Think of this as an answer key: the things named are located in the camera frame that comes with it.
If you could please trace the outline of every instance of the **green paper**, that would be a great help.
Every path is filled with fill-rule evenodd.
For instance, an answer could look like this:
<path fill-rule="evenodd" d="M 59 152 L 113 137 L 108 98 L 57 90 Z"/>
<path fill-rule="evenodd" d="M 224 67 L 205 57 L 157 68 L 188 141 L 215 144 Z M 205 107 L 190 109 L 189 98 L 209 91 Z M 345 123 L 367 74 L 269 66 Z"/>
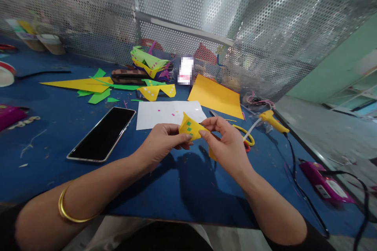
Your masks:
<path fill-rule="evenodd" d="M 118 99 L 115 99 L 115 98 L 107 98 L 107 102 L 118 102 L 119 100 Z"/>
<path fill-rule="evenodd" d="M 157 82 L 157 81 L 149 80 L 149 79 L 144 79 L 142 81 L 145 82 L 147 86 L 156 86 L 156 85 L 165 85 L 166 84 L 164 82 Z"/>
<path fill-rule="evenodd" d="M 169 62 L 169 60 L 162 60 L 153 55 L 149 55 L 148 53 L 144 52 L 142 49 L 138 49 L 137 47 L 134 47 L 132 49 L 131 54 L 133 54 L 135 59 L 139 62 L 144 63 L 145 61 L 147 66 L 151 70 L 160 69 Z"/>
<path fill-rule="evenodd" d="M 98 71 L 95 73 L 93 77 L 103 77 L 106 74 L 106 72 L 100 68 L 98 68 Z"/>
<path fill-rule="evenodd" d="M 122 84 L 110 84 L 110 83 L 107 83 L 107 82 L 102 82 L 103 84 L 107 85 L 107 86 L 110 86 L 110 87 L 113 87 L 113 88 L 117 88 L 117 89 L 124 89 L 124 90 L 136 90 L 138 88 L 140 88 L 141 86 L 140 85 L 122 85 Z"/>
<path fill-rule="evenodd" d="M 93 77 L 103 77 L 105 74 L 106 72 L 104 70 L 102 70 L 101 68 L 98 68 L 98 71 L 95 73 Z M 81 96 L 91 95 L 94 92 L 79 90 L 77 93 L 78 93 L 78 97 L 81 97 Z"/>
<path fill-rule="evenodd" d="M 108 96 L 110 96 L 110 88 L 106 89 L 102 93 L 94 93 L 88 102 L 92 104 L 97 104 L 98 102 L 101 102 Z"/>
<path fill-rule="evenodd" d="M 86 91 L 86 90 L 79 90 L 77 93 L 79 94 L 78 97 L 81 97 L 81 96 L 91 95 L 94 92 Z"/>

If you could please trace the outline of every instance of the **yellow glue gun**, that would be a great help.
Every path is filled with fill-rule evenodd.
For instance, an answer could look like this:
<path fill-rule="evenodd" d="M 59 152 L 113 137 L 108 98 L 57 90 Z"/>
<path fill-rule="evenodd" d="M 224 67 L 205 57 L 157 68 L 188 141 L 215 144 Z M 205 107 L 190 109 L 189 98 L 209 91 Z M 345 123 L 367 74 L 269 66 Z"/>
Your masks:
<path fill-rule="evenodd" d="M 272 125 L 280 133 L 288 133 L 289 129 L 287 129 L 282 124 L 280 124 L 277 120 L 275 120 L 273 115 L 274 115 L 274 112 L 272 110 L 268 110 L 268 111 L 260 114 L 259 118 L 262 121 L 268 122 L 270 125 Z"/>

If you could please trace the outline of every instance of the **hand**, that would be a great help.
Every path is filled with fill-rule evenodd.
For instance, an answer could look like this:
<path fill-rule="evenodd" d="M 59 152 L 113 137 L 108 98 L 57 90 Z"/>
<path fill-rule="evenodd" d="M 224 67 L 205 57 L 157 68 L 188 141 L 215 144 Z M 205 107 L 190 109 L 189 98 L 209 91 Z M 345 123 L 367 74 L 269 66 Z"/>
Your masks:
<path fill-rule="evenodd" d="M 201 122 L 201 125 L 209 131 L 221 133 L 221 140 L 217 140 L 210 132 L 199 131 L 211 147 L 217 161 L 233 178 L 252 169 L 243 145 L 242 135 L 235 127 L 219 116 L 207 118 Z"/>
<path fill-rule="evenodd" d="M 179 125 L 156 124 L 134 155 L 153 171 L 173 148 L 189 150 L 193 145 L 190 139 L 191 135 L 179 133 Z"/>

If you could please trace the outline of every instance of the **phone screen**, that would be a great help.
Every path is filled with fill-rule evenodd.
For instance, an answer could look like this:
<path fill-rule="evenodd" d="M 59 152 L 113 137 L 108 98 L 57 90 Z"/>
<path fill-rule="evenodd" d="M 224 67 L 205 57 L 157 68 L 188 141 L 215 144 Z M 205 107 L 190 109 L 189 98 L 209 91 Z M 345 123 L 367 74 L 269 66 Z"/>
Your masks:
<path fill-rule="evenodd" d="M 135 111 L 113 107 L 68 155 L 68 158 L 106 160 Z"/>

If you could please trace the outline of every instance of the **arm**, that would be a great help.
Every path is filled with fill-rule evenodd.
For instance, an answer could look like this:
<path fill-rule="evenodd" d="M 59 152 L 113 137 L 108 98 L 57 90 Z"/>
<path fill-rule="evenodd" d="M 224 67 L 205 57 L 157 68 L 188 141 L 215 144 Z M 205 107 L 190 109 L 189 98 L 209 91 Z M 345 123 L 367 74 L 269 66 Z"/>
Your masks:
<path fill-rule="evenodd" d="M 120 192 L 154 170 L 172 148 L 189 149 L 191 136 L 178 134 L 179 125 L 158 124 L 131 156 L 74 180 L 64 196 L 64 209 L 76 219 L 101 212 Z M 89 222 L 73 223 L 60 216 L 62 184 L 29 201 L 18 215 L 15 238 L 21 250 L 59 250 Z"/>
<path fill-rule="evenodd" d="M 302 244 L 308 235 L 304 218 L 256 173 L 247 158 L 242 136 L 238 130 L 221 117 L 208 118 L 201 124 L 210 131 L 221 133 L 221 140 L 217 140 L 208 131 L 200 131 L 218 162 L 243 189 L 265 236 L 273 243 L 283 246 Z M 327 243 L 321 236 L 319 237 L 322 239 L 319 240 L 320 243 Z M 312 244 L 321 246 L 316 245 L 319 241 L 313 240 Z"/>

